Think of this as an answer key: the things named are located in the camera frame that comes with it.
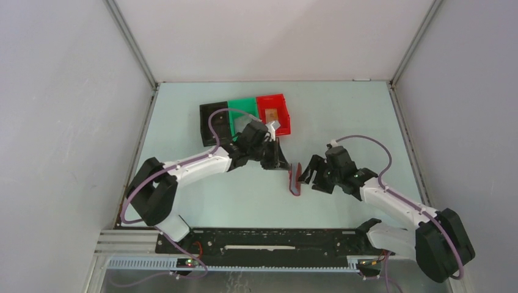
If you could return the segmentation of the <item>red leather card holder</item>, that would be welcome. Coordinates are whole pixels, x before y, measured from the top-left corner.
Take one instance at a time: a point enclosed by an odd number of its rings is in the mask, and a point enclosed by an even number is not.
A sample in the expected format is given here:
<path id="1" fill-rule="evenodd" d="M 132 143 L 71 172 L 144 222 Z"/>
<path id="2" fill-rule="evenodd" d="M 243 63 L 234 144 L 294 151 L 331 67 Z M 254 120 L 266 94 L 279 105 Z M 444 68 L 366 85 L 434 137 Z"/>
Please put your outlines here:
<path id="1" fill-rule="evenodd" d="M 298 197 L 301 195 L 301 183 L 298 181 L 299 177 L 302 175 L 302 166 L 298 163 L 293 163 L 290 165 L 290 169 L 288 170 L 288 190 L 292 195 Z"/>

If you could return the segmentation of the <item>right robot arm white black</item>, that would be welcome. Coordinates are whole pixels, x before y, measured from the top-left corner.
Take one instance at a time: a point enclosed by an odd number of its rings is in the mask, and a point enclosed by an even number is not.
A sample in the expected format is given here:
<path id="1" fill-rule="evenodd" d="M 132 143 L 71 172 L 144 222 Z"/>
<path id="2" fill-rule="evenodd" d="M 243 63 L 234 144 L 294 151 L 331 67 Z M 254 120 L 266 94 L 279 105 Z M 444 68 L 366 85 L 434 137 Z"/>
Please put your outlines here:
<path id="1" fill-rule="evenodd" d="M 297 181 L 327 194 L 339 187 L 400 224 L 397 228 L 378 219 L 365 222 L 365 232 L 355 239 L 363 255 L 390 251 L 415 261 L 437 283 L 462 277 L 464 266 L 476 256 L 458 213 L 449 208 L 438 211 L 389 189 L 380 175 L 358 168 L 342 146 L 329 145 L 324 157 L 313 155 Z"/>

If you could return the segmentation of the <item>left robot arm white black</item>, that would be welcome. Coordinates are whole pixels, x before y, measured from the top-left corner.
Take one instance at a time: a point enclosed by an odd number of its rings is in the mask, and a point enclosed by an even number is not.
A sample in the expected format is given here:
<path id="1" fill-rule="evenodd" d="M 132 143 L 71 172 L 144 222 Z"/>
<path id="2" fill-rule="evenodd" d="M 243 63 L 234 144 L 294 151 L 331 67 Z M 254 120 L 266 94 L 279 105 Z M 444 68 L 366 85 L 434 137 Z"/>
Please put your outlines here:
<path id="1" fill-rule="evenodd" d="M 123 209 L 132 207 L 140 219 L 169 237 L 169 245 L 178 254 L 191 251 L 190 226 L 173 211 L 178 189 L 208 176 L 227 173 L 257 161 L 265 170 L 288 170 L 280 149 L 277 120 L 266 124 L 253 120 L 233 142 L 183 161 L 162 163 L 155 157 L 144 161 L 126 190 Z"/>

